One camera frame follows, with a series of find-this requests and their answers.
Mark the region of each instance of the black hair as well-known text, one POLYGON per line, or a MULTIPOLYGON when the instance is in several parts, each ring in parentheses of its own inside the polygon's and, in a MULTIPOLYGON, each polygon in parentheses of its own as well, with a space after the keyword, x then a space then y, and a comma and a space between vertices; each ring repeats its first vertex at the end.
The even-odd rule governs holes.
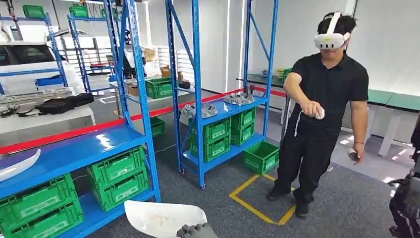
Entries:
MULTIPOLYGON (((324 16, 324 19, 318 25, 318 34, 327 33, 329 24, 331 22, 334 12, 330 12, 324 16)), ((356 19, 350 15, 341 15, 335 25, 334 33, 340 33, 342 35, 352 33, 353 29, 356 27, 356 19)))

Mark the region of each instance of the man's right hand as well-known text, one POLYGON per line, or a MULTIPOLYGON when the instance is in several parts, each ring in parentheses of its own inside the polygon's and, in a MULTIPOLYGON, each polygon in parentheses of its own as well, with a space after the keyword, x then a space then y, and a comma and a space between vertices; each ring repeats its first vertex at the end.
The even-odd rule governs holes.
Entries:
POLYGON ((318 115, 322 114, 321 105, 315 101, 308 100, 307 102, 301 104, 301 108, 305 115, 312 118, 315 117, 317 113, 318 115))

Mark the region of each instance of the man's left hand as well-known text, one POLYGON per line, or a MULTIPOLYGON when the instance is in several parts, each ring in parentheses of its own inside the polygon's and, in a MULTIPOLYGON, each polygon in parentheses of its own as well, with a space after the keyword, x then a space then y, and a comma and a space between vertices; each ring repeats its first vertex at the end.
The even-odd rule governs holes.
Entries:
POLYGON ((363 157, 365 156, 365 145, 362 143, 355 142, 353 144, 353 149, 357 153, 357 161, 355 162, 355 165, 360 163, 363 160, 363 157))

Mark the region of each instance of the man's arm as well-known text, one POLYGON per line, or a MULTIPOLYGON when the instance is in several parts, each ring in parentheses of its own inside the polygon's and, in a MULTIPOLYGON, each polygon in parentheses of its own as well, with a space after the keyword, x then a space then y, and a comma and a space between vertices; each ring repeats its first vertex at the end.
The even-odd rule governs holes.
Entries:
POLYGON ((365 155, 365 137, 368 127, 368 87, 369 76, 366 69, 360 71, 353 84, 350 98, 350 107, 352 111, 352 128, 354 135, 353 149, 357 152, 358 161, 363 160, 365 155))
POLYGON ((368 103, 366 101, 350 102, 352 111, 352 128, 355 143, 365 143, 368 127, 368 103))
POLYGON ((317 113, 322 114, 322 107, 319 103, 309 100, 309 98, 304 94, 301 89, 300 83, 302 82, 302 77, 294 72, 291 72, 284 82, 283 88, 287 94, 298 103, 305 115, 314 117, 317 113))

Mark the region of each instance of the white car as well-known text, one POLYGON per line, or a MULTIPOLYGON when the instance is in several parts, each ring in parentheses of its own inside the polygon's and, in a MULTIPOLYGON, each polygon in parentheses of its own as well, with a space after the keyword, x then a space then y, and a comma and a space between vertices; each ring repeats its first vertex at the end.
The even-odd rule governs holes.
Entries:
MULTIPOLYGON (((64 57, 61 57, 69 87, 76 93, 84 92, 83 81, 64 57)), ((0 42, 0 73, 57 68, 52 49, 46 43, 24 41, 0 42)), ((0 84, 7 95, 36 92, 36 79, 50 78, 59 72, 0 76, 0 84)), ((62 88, 63 84, 46 86, 44 89, 62 88)))

